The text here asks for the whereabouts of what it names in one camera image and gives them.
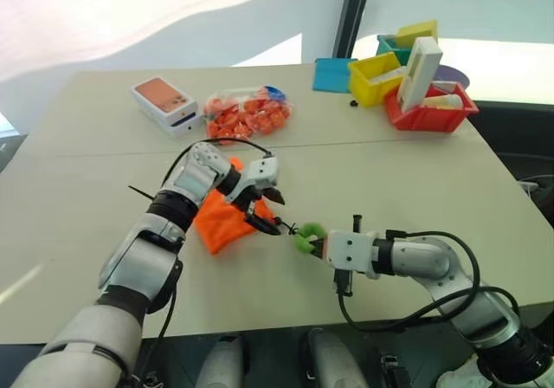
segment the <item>teal bin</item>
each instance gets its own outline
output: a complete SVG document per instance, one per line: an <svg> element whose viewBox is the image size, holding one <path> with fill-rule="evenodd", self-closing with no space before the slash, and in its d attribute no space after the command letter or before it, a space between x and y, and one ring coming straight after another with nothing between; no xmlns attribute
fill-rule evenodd
<svg viewBox="0 0 554 388"><path fill-rule="evenodd" d="M377 47L376 55L393 52L401 66L408 64L409 54L412 51L411 48L397 48L394 36L378 35L377 40L379 41L379 46Z"/></svg>

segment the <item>white table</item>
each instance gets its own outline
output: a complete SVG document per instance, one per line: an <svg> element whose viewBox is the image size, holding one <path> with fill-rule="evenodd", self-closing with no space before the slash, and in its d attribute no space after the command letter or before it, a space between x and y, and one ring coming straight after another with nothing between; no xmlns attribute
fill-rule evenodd
<svg viewBox="0 0 554 388"><path fill-rule="evenodd" d="M288 74L290 80L310 81L310 68L276 72L283 72L283 80ZM179 81L179 72L171 74ZM197 74L198 79L219 80L218 75L233 72L204 69ZM237 69L237 75L255 84L250 74L260 70ZM141 113L129 120L121 133L124 140L113 143L112 152L107 140L115 132L107 129L108 124L103 126L107 131L97 133L100 150L94 150L96 145L88 142L93 136L86 130L80 136L70 135L49 122L52 114L89 120L78 107L61 104L70 104L79 90L87 98L89 92L108 89L120 75L78 77L0 175L0 343L44 342L80 307L95 300L102 263L148 204L126 185L154 192L175 157L171 148L180 147L158 136L158 128L140 119ZM148 76L136 75L136 81ZM132 73L121 77L131 84ZM305 89L309 81L303 82ZM297 100L295 94L289 95ZM329 104L338 100L331 94L323 96L321 111L330 115ZM345 95L338 97L348 104ZM310 93L298 102L309 107L318 98ZM112 112L104 115L113 120L127 114L123 107L109 109ZM299 108L291 132L304 128L309 133L310 121L300 118L303 111ZM340 131L332 137L330 130L324 139L283 132L275 151L287 206L273 206L275 213L293 222L318 221L328 229L349 230L351 215L361 213L363 230L450 231L472 246L484 280L508 289L520 304L554 299L552 229L471 125L450 137L397 133L378 109L344 111L350 114L335 119L335 126L350 126L348 119L357 121L359 130L352 127L350 138ZM373 125L366 125L360 115ZM136 130L144 144L130 135ZM142 148L132 152L131 144ZM158 149L146 150L152 146ZM239 148L226 153L244 161L260 155ZM254 234L214 257L191 228L181 258L184 274L169 335L343 321L332 289L332 270L298 253L288 236ZM357 320L404 316L428 302L424 290L400 277L370 281L357 276L354 293L347 303ZM156 335L163 319L164 312L149 316L145 336Z"/></svg>

